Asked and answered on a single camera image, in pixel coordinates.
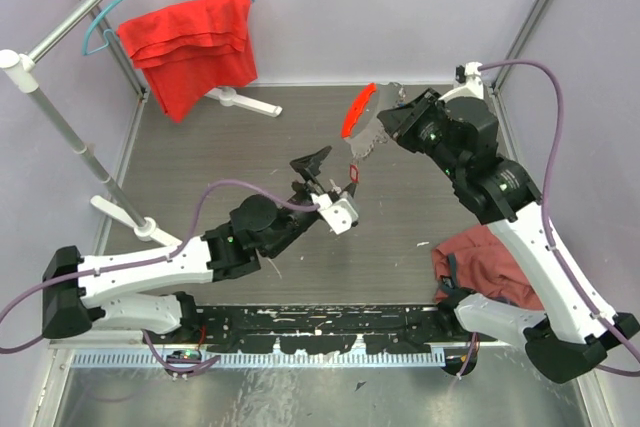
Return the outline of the silver key with red tag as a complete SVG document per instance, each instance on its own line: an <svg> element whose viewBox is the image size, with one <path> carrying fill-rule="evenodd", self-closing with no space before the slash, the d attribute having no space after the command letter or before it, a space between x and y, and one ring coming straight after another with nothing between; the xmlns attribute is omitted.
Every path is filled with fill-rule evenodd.
<svg viewBox="0 0 640 427"><path fill-rule="evenodd" d="M350 177L350 181L354 184L358 184L359 183L359 169L358 166L354 163L349 165L349 177Z"/></svg>

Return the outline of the metal key organizer red handle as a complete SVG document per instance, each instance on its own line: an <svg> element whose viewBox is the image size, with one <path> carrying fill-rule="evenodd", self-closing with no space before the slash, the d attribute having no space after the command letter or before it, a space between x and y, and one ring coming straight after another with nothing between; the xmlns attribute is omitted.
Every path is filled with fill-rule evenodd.
<svg viewBox="0 0 640 427"><path fill-rule="evenodd" d="M352 161L365 160L389 140L378 114L404 104L405 88L397 82L369 83L356 96L341 127L341 138L349 145Z"/></svg>

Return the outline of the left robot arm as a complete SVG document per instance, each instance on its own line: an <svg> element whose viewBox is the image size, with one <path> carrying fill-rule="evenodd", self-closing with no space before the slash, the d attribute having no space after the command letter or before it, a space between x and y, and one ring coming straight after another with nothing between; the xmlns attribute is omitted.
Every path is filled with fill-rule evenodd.
<svg viewBox="0 0 640 427"><path fill-rule="evenodd" d="M255 189L227 222L178 245L112 256L82 255L75 246L58 249L42 277L42 336L66 339L100 327L191 342L200 331L193 297L184 292L154 296L152 290L257 272L261 259L279 256L319 220L336 235L357 225L357 173L345 187L325 189L318 180L330 151L324 147L291 161L301 178L292 183L290 199Z"/></svg>

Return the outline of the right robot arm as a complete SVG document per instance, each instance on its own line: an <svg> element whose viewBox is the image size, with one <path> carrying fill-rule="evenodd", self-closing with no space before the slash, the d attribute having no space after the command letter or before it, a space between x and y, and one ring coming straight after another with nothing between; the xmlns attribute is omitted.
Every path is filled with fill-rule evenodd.
<svg viewBox="0 0 640 427"><path fill-rule="evenodd" d="M524 167L499 154L499 122L484 100L443 100L427 89L377 118L400 147L434 161L459 202L506 247L543 306L526 310L457 287L438 304L444 337L477 333L505 342L523 350L544 377L564 384L638 333L635 316L615 311L562 243L546 238L541 193Z"/></svg>

